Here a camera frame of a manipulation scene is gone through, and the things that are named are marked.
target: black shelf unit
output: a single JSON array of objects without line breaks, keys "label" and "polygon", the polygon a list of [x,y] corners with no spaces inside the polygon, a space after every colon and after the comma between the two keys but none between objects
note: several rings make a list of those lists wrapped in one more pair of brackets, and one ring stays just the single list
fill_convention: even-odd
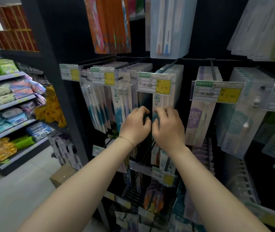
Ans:
[{"label": "black shelf unit", "polygon": [[[70,134],[83,165],[93,157],[92,145],[104,145],[105,134],[94,129],[78,82],[61,79],[59,64],[91,64],[103,62],[113,55],[95,54],[83,0],[21,0],[25,14],[37,42],[39,53],[0,50],[4,58],[12,59],[44,72],[54,86],[68,125]],[[275,62],[254,62],[246,57],[231,55],[226,48],[244,11],[248,0],[198,0],[189,53],[177,63],[183,64],[184,77],[180,98],[176,105],[183,124],[186,126],[191,102],[188,87],[196,78],[199,66],[218,66],[224,81],[228,81],[234,67],[256,67],[275,74]],[[134,62],[149,57],[145,51],[145,19],[130,22],[132,53],[117,55],[118,61]],[[168,59],[147,58],[143,62],[153,63],[154,70],[173,62]],[[216,117],[216,105],[211,124]],[[275,210],[275,176],[272,176],[271,195],[266,195],[268,181],[264,172],[274,172],[269,156],[261,153],[256,143],[252,143],[246,158],[262,206]],[[264,165],[256,169],[256,164]],[[109,217],[109,205],[102,200],[98,211],[102,222],[109,229],[115,223]]]}]

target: cardboard box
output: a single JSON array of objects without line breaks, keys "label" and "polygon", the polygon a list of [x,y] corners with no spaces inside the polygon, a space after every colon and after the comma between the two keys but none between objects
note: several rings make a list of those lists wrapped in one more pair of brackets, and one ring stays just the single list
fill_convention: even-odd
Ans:
[{"label": "cardboard box", "polygon": [[65,164],[57,172],[55,172],[49,179],[52,184],[58,188],[63,184],[67,179],[73,176],[76,173],[76,170],[70,165]]}]

